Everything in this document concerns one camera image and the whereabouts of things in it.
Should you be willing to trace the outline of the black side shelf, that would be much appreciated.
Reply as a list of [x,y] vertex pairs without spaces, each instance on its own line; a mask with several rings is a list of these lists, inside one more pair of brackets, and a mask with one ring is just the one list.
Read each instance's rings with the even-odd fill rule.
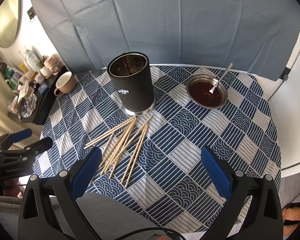
[[61,71],[57,75],[51,75],[44,81],[48,87],[47,92],[45,92],[44,95],[41,95],[38,91],[35,92],[35,95],[38,98],[36,108],[32,112],[32,115],[30,117],[21,119],[22,124],[45,124],[45,120],[49,116],[50,110],[56,99],[56,96],[54,94],[56,82],[58,78],[67,71],[68,70],[66,66],[63,66],[61,68]]

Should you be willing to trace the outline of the beige ceramic mug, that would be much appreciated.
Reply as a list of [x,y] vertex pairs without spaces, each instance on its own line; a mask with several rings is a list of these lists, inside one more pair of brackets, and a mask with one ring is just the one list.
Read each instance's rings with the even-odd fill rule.
[[77,80],[72,72],[62,74],[56,82],[55,96],[60,97],[72,92],[76,87],[76,83]]

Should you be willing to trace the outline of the white plant pot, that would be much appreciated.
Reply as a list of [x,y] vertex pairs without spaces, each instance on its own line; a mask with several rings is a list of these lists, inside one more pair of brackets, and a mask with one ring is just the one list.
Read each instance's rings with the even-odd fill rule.
[[49,69],[47,69],[47,67],[45,66],[43,60],[40,60],[40,61],[39,61],[39,67],[40,67],[40,72],[41,72],[41,74],[42,74],[46,79],[48,79],[48,78],[51,76],[51,72],[50,72]]

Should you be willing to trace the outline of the green white bottle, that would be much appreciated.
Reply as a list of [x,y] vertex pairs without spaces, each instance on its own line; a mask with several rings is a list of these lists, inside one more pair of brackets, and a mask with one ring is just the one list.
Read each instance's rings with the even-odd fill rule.
[[26,49],[25,56],[29,66],[37,73],[40,73],[39,59],[34,51]]

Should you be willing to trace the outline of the pink jar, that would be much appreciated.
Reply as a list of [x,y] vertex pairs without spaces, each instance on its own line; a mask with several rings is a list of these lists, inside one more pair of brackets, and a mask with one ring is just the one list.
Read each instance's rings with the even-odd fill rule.
[[57,75],[62,68],[58,59],[54,58],[53,56],[48,57],[44,61],[44,65],[51,72],[52,75]]

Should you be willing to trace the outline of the blue white patterned tablecloth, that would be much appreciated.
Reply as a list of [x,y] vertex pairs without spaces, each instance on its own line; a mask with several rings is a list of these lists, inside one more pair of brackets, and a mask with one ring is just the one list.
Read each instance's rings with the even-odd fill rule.
[[[199,74],[221,77],[216,68],[152,66],[156,107],[128,187],[121,179],[136,144],[121,155],[115,171],[97,171],[89,192],[126,205],[157,226],[179,232],[206,230],[225,200],[220,197],[200,161],[203,147],[251,177],[269,174],[281,181],[281,152],[269,104],[256,78],[229,72],[223,77],[228,101],[221,109],[204,109],[186,92],[186,81]],[[119,124],[127,120],[119,96],[105,69],[77,75],[76,88],[57,98],[42,137],[53,146],[40,155],[34,171],[41,177],[68,170],[88,153],[87,144],[115,128],[111,147],[119,139]]]

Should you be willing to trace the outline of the black steel utensil cup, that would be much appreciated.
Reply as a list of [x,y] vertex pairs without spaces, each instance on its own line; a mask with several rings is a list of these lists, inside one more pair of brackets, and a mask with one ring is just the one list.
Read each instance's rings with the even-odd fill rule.
[[108,64],[107,73],[125,110],[138,115],[153,108],[154,88],[146,54],[123,53]]

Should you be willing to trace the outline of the metal spoon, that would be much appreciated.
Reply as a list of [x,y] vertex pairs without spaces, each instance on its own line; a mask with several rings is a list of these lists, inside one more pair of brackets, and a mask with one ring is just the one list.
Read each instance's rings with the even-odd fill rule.
[[222,76],[219,78],[219,80],[216,82],[216,84],[209,90],[209,93],[211,95],[213,95],[215,89],[218,87],[219,83],[222,81],[223,77],[225,77],[225,75],[230,71],[230,69],[233,67],[233,63],[230,63],[226,70],[224,71],[224,73],[222,74]]

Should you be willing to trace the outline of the steel bowl with sauce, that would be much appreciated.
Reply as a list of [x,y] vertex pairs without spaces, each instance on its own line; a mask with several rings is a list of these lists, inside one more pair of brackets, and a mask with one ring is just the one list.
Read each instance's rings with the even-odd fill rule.
[[225,85],[210,75],[199,74],[186,81],[186,92],[190,99],[200,107],[206,109],[222,108],[228,101],[228,91]]

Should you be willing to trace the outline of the black light stand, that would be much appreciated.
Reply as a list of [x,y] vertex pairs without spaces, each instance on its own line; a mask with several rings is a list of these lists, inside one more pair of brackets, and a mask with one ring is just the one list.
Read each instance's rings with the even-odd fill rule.
[[281,88],[281,86],[288,80],[288,75],[290,73],[291,69],[285,67],[282,74],[280,75],[279,79],[282,80],[282,82],[279,84],[279,86],[274,90],[274,92],[269,97],[268,101],[271,100],[271,98],[277,93],[277,91]]

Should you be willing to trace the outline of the oval wall mirror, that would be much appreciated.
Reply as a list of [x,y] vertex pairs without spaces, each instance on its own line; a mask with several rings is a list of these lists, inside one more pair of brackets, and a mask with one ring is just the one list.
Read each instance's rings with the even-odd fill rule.
[[0,6],[0,47],[10,47],[17,36],[21,0],[4,0]]

